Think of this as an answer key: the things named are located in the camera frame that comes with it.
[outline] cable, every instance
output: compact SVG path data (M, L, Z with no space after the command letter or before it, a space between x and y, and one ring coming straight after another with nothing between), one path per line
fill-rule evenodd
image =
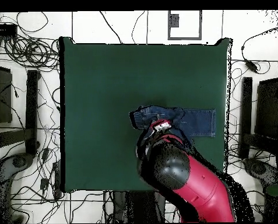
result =
M60 87L56 88L56 89L53 91L53 93L52 93L52 101L55 102L56 104L60 104L60 102L55 101L55 98L54 98L54 93L55 93L58 89L60 89Z
M67 218L66 218L66 213L65 213L65 202L64 202L64 217L65 217L66 223L67 223L67 224L70 224L71 219L69 219L69 221L68 221Z
M26 214L26 215L28 215L28 219L27 219L27 221L26 221L26 223L25 224L27 224L28 223L28 221L29 221L29 219L30 219L30 215L27 213L27 212L25 212L25 211L19 211L19 210L17 210L17 209L14 209L13 208L13 206L15 206L15 205L41 205L41 204L45 204L45 203L47 203L47 202L43 202L43 203L31 203L31 204L27 204L27 203L24 203L24 204L12 204L11 205L11 208L14 210L14 211L18 211L18 212L21 212L21 213L24 213L24 214Z
M146 45L148 45L148 17L149 17L149 10L147 10L147 25L146 25Z
M32 199L36 194L38 194L39 191L40 191L40 190L38 190L37 192L33 191L33 192L34 192L34 195L33 195L30 199ZM24 204L21 204L20 207L24 206L28 201L29 201L29 200L27 200ZM30 219L30 215L29 215L27 212L20 211L20 210L19 210L20 207L18 207L18 208L16 208L16 209L14 209L14 207L13 207L12 205L11 205L10 207L14 210L14 212L17 211L17 212L21 212L21 213L27 214L27 215L28 215L28 219L27 219L26 224L28 223L28 221L29 221L29 219Z
M11 148L7 151L6 155L4 155L2 158L0 158L0 163L8 156L9 152L10 152L13 148L15 148L15 147L17 147L17 146L19 146L19 145L21 145L21 144L23 144L23 143L24 143L24 141L23 141L23 142L20 142L20 143L18 143L18 144L16 144L16 145L13 146L13 147L11 147Z
M23 125L22 121L20 120L20 116L18 115L17 111L16 111L15 109L13 109L10 105L8 105L5 101L3 101L3 100L0 99L0 102L2 102L3 104L5 104L6 106L8 106L11 110L13 110L13 111L16 113L16 115L17 115L17 117L18 117L18 119L19 119L20 125L22 126L22 128L23 128L23 130L24 130L24 133L26 134L26 130L25 130L25 128L24 128L24 125Z
M176 213L177 213L178 218L179 218L178 223L180 223L180 222L181 222L181 215L180 215L180 213L179 213L179 210L178 210L178 209L176 210Z
M50 92L50 89L48 88L48 85L47 85L46 81L44 80L43 76L41 76L41 78L43 79L44 84L45 84L45 85L46 85L46 87L47 87L48 93L50 94L50 96L51 96L51 98L52 98L52 94L51 94L51 92Z
M99 12L100 12L101 15L103 16L103 18L104 18L106 24L108 24L108 21L107 21L107 19L105 18L105 16L104 16L104 14L102 13L102 11L99 11ZM113 31L113 33L116 34L116 36L118 37L120 44L123 44L122 41L120 40L120 37L117 35L117 33L116 33L116 32L114 31L114 29L111 27L111 25L108 24L108 26L109 26L109 28Z
M177 208L175 207L175 210L172 212L172 213L173 213L173 219L172 219L172 222L174 222L175 215L176 215L176 210L177 210Z
M256 191L256 190L251 190L251 191L247 191L247 194L248 193L258 193L260 194L261 196L263 196L265 198L265 195L260 192L260 191ZM256 211L257 213L259 213L260 215L262 215L263 218L265 218L265 214L262 212L262 210L260 209L260 207L263 207L264 205L257 205L257 204L254 204L254 208L252 208L254 211Z
M46 71L46 72L56 69L59 73L59 69L58 69L59 40L58 39L54 40L51 38L34 38L26 33L26 32L29 33L37 32L43 29L47 25L48 18L44 13L43 15L45 16L47 22L43 27L34 31L25 30L23 27L21 27L21 25L17 21L13 20L11 17L3 16L3 18L9 18L13 21L13 22L3 22L3 23L16 24L18 28L22 31L22 33L26 36L23 37L18 34L15 39L5 40L4 49L6 54L8 54L9 58L12 61L20 64L23 67L37 68L39 71ZM52 40L52 44L49 45L47 42L43 40Z
M157 202L157 200L155 200L155 203L156 203L157 209L159 210L160 220L162 223L164 223L165 219L164 219L163 215L161 214L159 203Z
M57 210L59 210L59 208L60 208L60 206L61 206L62 203L63 203L63 202L61 202L59 205L56 205L56 206L52 207L52 209L43 217L43 219L41 220L41 222L39 222L38 224L43 224L43 222L47 221L47 219L45 219L45 218L48 216L49 213L51 213L51 216L49 217L49 220L50 220L51 217L52 217L53 215L56 214Z
M105 195L106 195L106 192L103 191L103 201L104 201L104 204L103 204L103 213L104 213L104 222L107 223L107 222L108 222L108 221L107 221L107 210L106 210L106 208L105 208L105 205L106 205L106 203L108 202L108 200L105 201Z
M39 28L39 29L37 29L37 30L35 30L35 31L28 31L28 30L22 28L22 26L19 24L18 18L19 18L19 15L20 15L21 13L22 13L22 12L19 12L19 13L16 15L16 23L17 23L17 25L20 27L20 29L21 29L21 30L24 30L25 32L28 32L28 33L35 33L35 32L37 32L37 31L40 31L41 29L43 29L43 28L48 24L48 18L47 18L47 16L45 15L44 12L41 12L41 13L44 15L45 19L47 20L47 22L46 22L41 28Z
M238 61L234 61L233 63L231 63L231 67L233 67L233 65L236 64L237 62L238 62ZM260 62L254 63L256 66L258 66L258 67L257 67L257 69L258 69L257 73L258 73L258 74L261 74L261 75L262 75L262 74L266 74L267 72L269 72L269 70L270 70L270 62L267 61L267 63L268 63L268 69L267 69L267 71L265 71L265 72L260 72L260 70L261 70ZM243 74L245 74L248 70L249 70L249 68L247 68L244 72L242 71L241 68L235 68L235 69L232 69L232 70L231 70L230 80L231 80L231 84L233 84L234 87L233 87L233 89L232 89L231 92L230 92L230 97L233 98L236 102L239 102L239 103L241 103L241 101L240 101L240 100L237 100L237 99L234 97L234 92L235 92L236 88L238 87L238 85L240 84ZM236 77L234 77L234 75L233 75L233 74L235 73L235 71L238 71L238 72L239 72L239 74L238 74ZM229 137L228 137L228 144L227 144L227 145L229 146L229 145L230 145L230 142L233 142L233 141L235 142L235 144L232 144L232 145L229 147L229 149L228 149L228 160L231 160L231 159L233 159L233 158L238 158L238 153L237 153L238 148L233 148L233 146L238 146L238 145L239 145L239 141L238 141L236 135L240 135L240 134L237 133L237 131L238 131L238 130L237 130L237 126L239 126L240 124L237 124L237 122L238 122L237 117L236 117L232 112L233 112L235 109L238 109L239 107L241 107L241 105L239 105L238 107L235 107L235 108L231 109L231 110L230 110L230 113L229 113L229 116L234 117L234 121L235 121L235 122L234 122L234 123L231 123L230 120L229 120L229 124L235 127L235 132L232 133L232 134L229 134ZM260 151L260 149L253 148L253 147L250 147L250 149L254 149L254 150ZM255 154L255 158L258 158L258 156L259 156L259 153L257 152L257 153ZM242 160L241 160L241 159L238 159L238 160L236 160L236 161L234 161L234 162L231 162L231 163L228 162L228 164L224 167L225 173L228 173L228 167L229 167L229 165L233 165L233 166L239 168L238 171L236 171L235 173L231 173L230 175L236 174L236 173L238 173L241 169L244 169L244 168L242 167Z
M138 20L140 19L140 17L141 17L144 13L145 13L145 10L144 10L144 12L143 12L142 14L140 14L140 16L137 18L136 23L138 22ZM136 23L135 23L135 25L133 26L133 29L132 29L132 41L133 41L134 43L135 43L135 41L134 41L134 39L133 39L133 31L135 30Z
M69 193L69 224L71 224L71 220L72 220L71 215L72 215L72 213L71 213L71 193Z
M271 31L273 31L273 30L276 30L276 29L278 29L278 27L274 27L274 28L272 28L272 29L269 29L269 30L267 30L267 31L264 31L264 32L262 32L262 33L259 33L259 34L257 34L257 35L254 35L254 36L248 38L248 39L244 42L244 44L242 45L242 47L241 47L241 54L242 54L242 57L244 58L244 60L245 60L245 61L248 61L248 60L244 57L244 48L245 48L245 43L246 43L247 41L249 41L250 39L253 39L253 38L255 38L255 37L258 37L258 36L260 36L260 35L269 33L269 32L271 32Z
M101 193L101 194L94 194L94 193L87 194L87 195L85 196L83 202L82 202L77 208L75 208L75 209L72 211L71 223L73 222L73 213L74 213L76 210L78 210L80 207L82 207L82 205L86 202L87 197L93 196L93 195L94 195L94 196L101 196L102 194L103 194L103 193Z
M10 83L10 84L8 84L7 86L5 86L5 88L3 88L2 89L2 91L0 92L0 94L1 93L3 93L7 88L9 88L10 86L13 86L13 88L14 88L14 90L15 90L15 97L19 97L19 95L18 95L18 93L17 93L17 91L16 91L16 87L14 87L14 85L12 84L12 83Z

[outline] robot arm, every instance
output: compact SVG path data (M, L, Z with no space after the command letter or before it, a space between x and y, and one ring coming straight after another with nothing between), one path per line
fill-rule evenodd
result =
M148 167L141 167L141 176L151 185L159 186L163 196L164 191L170 190L191 204L200 221L235 222L226 186L214 173L175 147L166 137L163 136L161 142L152 148L149 163L143 165Z
M165 134L153 135L150 142L145 141L149 145L143 145L144 151L147 148L143 156L142 148L138 148L138 171L145 182L180 210L182 222L254 221L241 185L231 176L225 176L225 183L205 161L200 162L182 149L182 140L173 132L162 133ZM198 219L186 211L196 213Z

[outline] red robot arm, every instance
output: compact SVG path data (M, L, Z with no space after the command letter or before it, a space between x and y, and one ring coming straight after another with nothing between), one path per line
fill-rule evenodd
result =
M171 134L154 140L140 165L141 177L160 193L164 188L179 195L196 209L200 221L235 222L226 185L206 166L174 146L172 139L182 144L179 137Z

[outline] tangled wires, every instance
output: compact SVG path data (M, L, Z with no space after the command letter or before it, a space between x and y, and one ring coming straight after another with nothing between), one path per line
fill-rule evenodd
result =
M53 49L55 45L58 50L58 40L54 40L49 46L39 38L30 39L17 35L16 39L6 41L4 48L8 56L23 67L48 68L51 71L59 65L58 52Z
M233 66L234 64L236 64L238 61L235 61L231 64L231 66ZM266 74L269 72L270 70L270 62L269 61L264 61L264 62L267 62L268 63L268 69L265 70L265 71L262 71L262 67L260 66L260 62L255 62L254 65L257 67L257 74ZM247 72L249 71L250 69L247 68L245 71L242 71L241 68L236 68L236 69L233 69L231 71L231 84L233 86L233 89L231 89L231 92L230 92L230 97L234 100L233 103L241 103L240 100L236 99L234 97L234 92L235 90L237 89L238 85L240 84L241 82L241 79L242 79L242 76ZM235 114L233 113L233 111L235 110L238 110L239 108L241 107L241 105L239 104L237 107L234 107L234 108L231 108L230 110L230 118L234 118L234 121L230 121L229 119L229 124L230 126L234 127L235 128L235 131L231 131L231 133L229 133L229 137L228 137L228 146L229 146L229 153L228 153L228 164L227 166L224 168L225 169L225 172L227 173L227 169L228 169L228 166L229 165L232 165L234 167L237 167L239 168L237 172L235 173L231 173L230 175L233 175L233 174L236 174L238 173L241 169L244 169L242 167L242 160L239 159L238 157L238 146L239 146L239 138L238 136L240 135L239 131L237 130L237 127L240 125L238 123L238 120L237 120L237 117L235 116ZM260 149L257 149L257 148L254 148L254 147L251 147L251 149L253 150L256 150L257 153L254 155L254 158L255 159L263 159L263 158L269 158L272 157L271 155L269 156L265 156L265 157L260 157L259 158L259 155L261 155L263 153L262 150Z
M34 38L27 34L27 32L35 33L46 27L48 24L47 16L42 12L46 19L45 24L40 29L28 31L19 24L18 17L20 14L21 12L17 14L16 21L9 16L3 16L2 18L8 18L12 20L12 22L3 23L17 25L25 37L19 34L13 39L4 37L3 39L0 39L0 48L3 47L5 49L6 54L12 61L25 68L37 68L42 72L49 72L53 69L56 69L59 72L58 39L54 40L51 38Z

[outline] blue jeans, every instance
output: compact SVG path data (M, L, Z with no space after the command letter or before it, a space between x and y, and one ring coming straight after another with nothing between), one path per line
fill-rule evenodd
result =
M148 129L152 122L160 119L170 120L172 125L190 137L215 137L216 110L165 108L159 106L139 107L129 113L132 126L137 130Z

